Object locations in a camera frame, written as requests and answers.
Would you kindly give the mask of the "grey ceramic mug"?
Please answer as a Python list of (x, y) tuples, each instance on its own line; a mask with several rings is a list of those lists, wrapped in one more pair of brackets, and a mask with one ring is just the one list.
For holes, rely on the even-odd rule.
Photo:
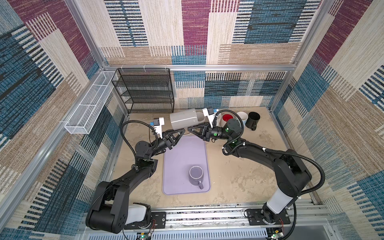
[(202, 112), (198, 112), (196, 109), (188, 109), (170, 114), (170, 120), (173, 129), (179, 130), (203, 123), (205, 121), (205, 116)]

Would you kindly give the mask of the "white ceramic mug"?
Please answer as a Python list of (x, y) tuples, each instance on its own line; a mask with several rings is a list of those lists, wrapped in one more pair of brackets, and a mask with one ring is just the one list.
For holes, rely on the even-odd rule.
[(234, 116), (232, 114), (223, 114), (221, 124), (225, 125), (229, 120), (233, 119)]

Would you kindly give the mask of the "purple ceramic mug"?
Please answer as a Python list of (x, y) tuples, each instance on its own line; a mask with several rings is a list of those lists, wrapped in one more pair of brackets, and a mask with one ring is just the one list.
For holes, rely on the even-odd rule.
[(201, 190), (204, 188), (204, 171), (200, 166), (192, 166), (189, 170), (189, 181), (192, 185), (198, 186)]

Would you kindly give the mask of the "light blue mug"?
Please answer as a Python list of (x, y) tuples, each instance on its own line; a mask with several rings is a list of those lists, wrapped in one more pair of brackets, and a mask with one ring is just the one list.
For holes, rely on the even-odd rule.
[(246, 125), (246, 122), (249, 118), (248, 114), (245, 112), (237, 112), (237, 115), (241, 118), (244, 125)]

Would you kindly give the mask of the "black ceramic mug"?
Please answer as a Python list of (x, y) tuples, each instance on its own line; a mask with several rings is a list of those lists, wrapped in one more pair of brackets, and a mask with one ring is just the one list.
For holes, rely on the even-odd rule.
[(246, 127), (252, 131), (255, 131), (257, 129), (257, 124), (260, 119), (261, 119), (261, 116), (259, 113), (250, 112), (248, 114), (248, 119), (246, 121)]

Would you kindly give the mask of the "white patterned mug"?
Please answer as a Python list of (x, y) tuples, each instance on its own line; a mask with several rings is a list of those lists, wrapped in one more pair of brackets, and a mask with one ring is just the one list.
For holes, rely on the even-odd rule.
[(219, 113), (219, 114), (217, 115), (217, 120), (216, 120), (216, 126), (217, 126), (217, 127), (220, 127), (220, 126), (221, 126), (221, 119), (222, 119), (222, 114)]

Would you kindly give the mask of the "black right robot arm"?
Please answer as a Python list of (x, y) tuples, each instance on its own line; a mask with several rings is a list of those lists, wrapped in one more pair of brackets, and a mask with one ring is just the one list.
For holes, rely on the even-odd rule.
[(188, 127), (188, 131), (204, 141), (227, 140), (223, 146), (226, 154), (252, 160), (274, 171), (277, 190), (263, 205), (263, 221), (273, 224), (291, 206), (312, 179), (312, 175), (301, 158), (293, 150), (272, 152), (243, 138), (244, 125), (230, 119), (225, 126), (211, 127), (209, 123)]

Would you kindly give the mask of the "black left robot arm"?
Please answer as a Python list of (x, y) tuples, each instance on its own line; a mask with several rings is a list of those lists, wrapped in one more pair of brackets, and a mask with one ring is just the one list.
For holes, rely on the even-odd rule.
[(86, 217), (86, 226), (92, 230), (101, 230), (118, 234), (127, 225), (146, 229), (153, 224), (151, 206), (142, 203), (129, 206), (132, 191), (156, 171), (158, 161), (154, 156), (172, 149), (180, 141), (185, 129), (168, 130), (162, 138), (152, 143), (139, 141), (135, 146), (135, 164), (132, 169), (111, 182), (98, 184), (93, 203)]

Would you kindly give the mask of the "lavender plastic tray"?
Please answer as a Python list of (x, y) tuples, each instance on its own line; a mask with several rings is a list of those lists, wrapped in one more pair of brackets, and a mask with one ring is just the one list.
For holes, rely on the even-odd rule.
[[(201, 190), (189, 181), (189, 170), (200, 166), (204, 171), (204, 188)], [(182, 195), (206, 193), (211, 190), (210, 172), (206, 144), (195, 136), (186, 136), (168, 150), (164, 156), (163, 193)]]

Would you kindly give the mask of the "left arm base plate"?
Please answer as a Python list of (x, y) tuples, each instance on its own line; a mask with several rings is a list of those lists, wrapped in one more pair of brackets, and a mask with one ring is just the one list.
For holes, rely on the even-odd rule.
[(142, 221), (126, 223), (124, 230), (164, 229), (166, 219), (166, 212), (151, 212), (149, 214), (145, 214)]

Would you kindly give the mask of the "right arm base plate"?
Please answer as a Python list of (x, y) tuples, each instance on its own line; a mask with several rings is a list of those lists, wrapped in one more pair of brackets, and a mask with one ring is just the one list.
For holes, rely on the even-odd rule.
[(248, 219), (250, 226), (267, 226), (267, 225), (290, 225), (291, 220), (284, 209), (279, 215), (264, 214), (263, 209), (246, 209), (244, 212), (245, 217)]

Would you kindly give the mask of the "aluminium front rail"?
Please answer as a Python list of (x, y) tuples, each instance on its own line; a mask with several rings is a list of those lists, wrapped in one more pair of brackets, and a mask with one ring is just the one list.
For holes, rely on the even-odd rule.
[[(247, 209), (261, 208), (261, 203), (205, 205), (158, 208), (164, 212), (153, 230), (153, 240), (267, 240), (275, 231), (287, 234), (291, 225), (250, 225)], [(298, 200), (297, 222), (291, 240), (340, 240), (342, 236), (324, 205)]]

